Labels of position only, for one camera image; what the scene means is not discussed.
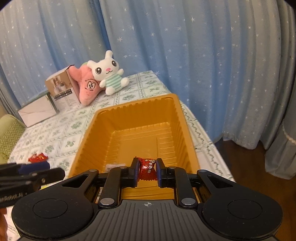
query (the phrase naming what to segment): candy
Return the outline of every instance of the candy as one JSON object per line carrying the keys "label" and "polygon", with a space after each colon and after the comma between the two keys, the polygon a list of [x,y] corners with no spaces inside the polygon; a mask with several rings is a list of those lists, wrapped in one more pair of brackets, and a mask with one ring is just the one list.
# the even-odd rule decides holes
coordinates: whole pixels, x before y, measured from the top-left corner
{"label": "candy", "polygon": [[44,155],[41,152],[39,155],[33,154],[31,157],[29,157],[29,162],[36,163],[36,162],[46,161],[47,159],[48,159],[48,156]]}
{"label": "candy", "polygon": [[139,170],[139,178],[138,180],[156,180],[156,171],[154,169],[154,165],[156,160],[150,159],[150,158],[139,158],[138,160],[140,162],[140,170]]}

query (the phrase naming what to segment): product box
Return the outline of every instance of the product box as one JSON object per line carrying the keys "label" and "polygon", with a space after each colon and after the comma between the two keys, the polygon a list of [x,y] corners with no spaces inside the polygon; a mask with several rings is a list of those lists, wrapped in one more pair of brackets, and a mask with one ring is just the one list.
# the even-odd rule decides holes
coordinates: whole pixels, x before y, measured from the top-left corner
{"label": "product box", "polygon": [[58,113],[48,90],[33,96],[29,102],[18,110],[27,127],[48,119]]}
{"label": "product box", "polygon": [[59,111],[80,104],[79,85],[70,76],[69,67],[52,74],[45,81],[45,85]]}

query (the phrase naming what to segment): wooden floor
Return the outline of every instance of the wooden floor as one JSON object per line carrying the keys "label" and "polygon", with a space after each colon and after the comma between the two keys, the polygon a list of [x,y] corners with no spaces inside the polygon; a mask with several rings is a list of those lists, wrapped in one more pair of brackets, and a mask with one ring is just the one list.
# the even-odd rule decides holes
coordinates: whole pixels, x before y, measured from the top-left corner
{"label": "wooden floor", "polygon": [[247,150],[232,141],[226,141],[220,143],[218,149],[238,184],[270,196],[281,205],[284,219],[276,237],[280,241],[295,241],[296,177],[285,180],[266,173],[262,143],[254,150]]}

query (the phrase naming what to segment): candy wrapper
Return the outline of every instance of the candy wrapper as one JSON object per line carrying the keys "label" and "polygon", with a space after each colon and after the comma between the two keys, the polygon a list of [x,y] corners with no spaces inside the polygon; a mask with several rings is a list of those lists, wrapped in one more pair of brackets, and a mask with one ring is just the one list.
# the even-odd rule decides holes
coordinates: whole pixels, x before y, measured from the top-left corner
{"label": "candy wrapper", "polygon": [[29,162],[30,163],[36,163],[36,162],[41,162],[41,161],[46,161],[48,159],[48,156],[44,155],[43,153],[40,153],[39,155],[34,154],[31,157],[29,157]]}
{"label": "candy wrapper", "polygon": [[152,181],[157,180],[156,171],[154,169],[154,165],[156,160],[154,159],[143,159],[137,157],[140,161],[140,170],[139,170],[139,178],[138,180]]}

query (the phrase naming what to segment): floral bedsheet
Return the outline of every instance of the floral bedsheet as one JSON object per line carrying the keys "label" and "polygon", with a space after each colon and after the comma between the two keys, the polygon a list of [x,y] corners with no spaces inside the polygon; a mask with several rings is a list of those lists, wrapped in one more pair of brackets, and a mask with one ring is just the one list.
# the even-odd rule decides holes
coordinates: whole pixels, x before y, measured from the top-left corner
{"label": "floral bedsheet", "polygon": [[[111,96],[102,91],[90,106],[75,106],[26,129],[12,151],[9,162],[27,163],[32,154],[46,152],[50,166],[63,168],[67,176],[83,135],[97,110],[170,93],[152,71],[131,75],[129,79],[130,84],[127,87]],[[181,106],[200,167],[233,180],[224,160],[200,123],[185,104],[181,103]],[[8,240],[14,241],[19,235],[11,220],[11,209],[8,209],[6,216],[7,234]]]}

